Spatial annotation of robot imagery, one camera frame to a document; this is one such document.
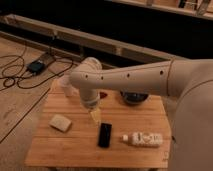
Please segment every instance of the small yellow object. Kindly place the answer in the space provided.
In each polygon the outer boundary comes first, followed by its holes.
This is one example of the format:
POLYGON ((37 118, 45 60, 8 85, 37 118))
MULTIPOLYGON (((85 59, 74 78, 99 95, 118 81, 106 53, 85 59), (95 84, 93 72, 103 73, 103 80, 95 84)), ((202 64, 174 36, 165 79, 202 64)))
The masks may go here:
POLYGON ((96 124, 101 123, 101 109, 99 107, 92 109, 89 113, 96 124))

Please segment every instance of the black bowl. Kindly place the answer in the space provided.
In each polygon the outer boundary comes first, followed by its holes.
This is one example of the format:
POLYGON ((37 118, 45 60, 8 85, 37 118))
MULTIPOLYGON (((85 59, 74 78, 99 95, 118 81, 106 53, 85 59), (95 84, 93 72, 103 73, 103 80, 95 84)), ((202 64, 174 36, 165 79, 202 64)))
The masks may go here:
POLYGON ((148 98, 148 94, 120 92, 123 100, 129 105, 141 104, 148 98))

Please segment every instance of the bottle cap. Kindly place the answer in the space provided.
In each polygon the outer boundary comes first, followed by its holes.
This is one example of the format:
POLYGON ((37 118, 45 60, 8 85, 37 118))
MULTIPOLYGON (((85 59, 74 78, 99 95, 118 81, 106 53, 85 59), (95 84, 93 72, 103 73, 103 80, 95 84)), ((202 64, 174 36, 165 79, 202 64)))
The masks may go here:
POLYGON ((128 139, 129 139, 128 135, 123 135, 123 141, 124 142, 128 142, 128 139))

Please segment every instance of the white object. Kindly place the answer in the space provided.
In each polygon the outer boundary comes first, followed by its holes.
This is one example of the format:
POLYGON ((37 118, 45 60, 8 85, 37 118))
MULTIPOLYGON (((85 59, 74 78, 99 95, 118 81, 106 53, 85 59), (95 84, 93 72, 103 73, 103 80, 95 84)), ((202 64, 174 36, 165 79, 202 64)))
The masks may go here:
POLYGON ((62 132, 66 132, 71 126, 72 122, 62 115, 54 115, 49 124, 62 132))
POLYGON ((82 101, 94 100, 97 89, 176 97, 168 171, 213 170, 212 59, 166 61, 110 70, 94 69, 93 63, 98 62, 94 58, 85 59, 70 73, 71 83, 84 97, 82 101))
POLYGON ((159 147, 163 143, 163 137, 158 133, 134 132, 132 135, 123 135, 123 142, 133 146, 159 147))
POLYGON ((69 79, 69 75, 63 75, 58 79, 58 85, 61 87, 65 96, 67 97, 72 96, 74 91, 69 79))

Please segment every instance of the black phone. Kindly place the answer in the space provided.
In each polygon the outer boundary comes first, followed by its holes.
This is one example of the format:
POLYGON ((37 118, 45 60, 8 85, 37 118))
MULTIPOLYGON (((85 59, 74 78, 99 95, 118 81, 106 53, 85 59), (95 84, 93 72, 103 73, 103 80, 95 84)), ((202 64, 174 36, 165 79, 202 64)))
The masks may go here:
POLYGON ((101 123, 100 133, 98 139, 98 146, 107 148, 110 145, 112 125, 108 123, 101 123))

